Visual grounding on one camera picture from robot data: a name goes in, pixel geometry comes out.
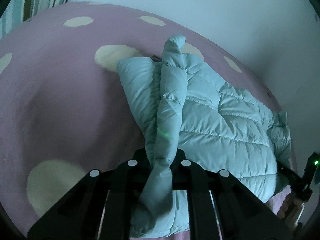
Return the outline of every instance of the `hand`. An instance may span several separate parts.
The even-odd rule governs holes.
[[[296,194],[294,192],[288,194],[285,197],[285,200],[283,201],[282,206],[277,213],[277,216],[280,219],[284,219],[286,211],[288,210],[288,207],[292,204],[292,202],[294,203],[295,208],[291,211],[284,222],[291,229],[291,231],[294,232],[304,209],[302,200],[296,198]]]

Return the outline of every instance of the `wall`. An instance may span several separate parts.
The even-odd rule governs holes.
[[[250,68],[288,111],[300,175],[313,151],[320,152],[320,21],[308,0],[90,1],[148,11],[215,42]],[[313,212],[318,192],[302,221]]]

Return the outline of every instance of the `light blue puffer jacket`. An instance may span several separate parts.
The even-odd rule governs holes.
[[[152,167],[131,220],[131,237],[189,228],[186,192],[172,191],[169,167],[177,148],[203,169],[229,170],[263,202],[283,186],[277,185],[276,160],[289,167],[286,113],[271,112],[198,56],[182,53],[184,43],[184,36],[168,39],[161,63],[127,58],[117,64]]]

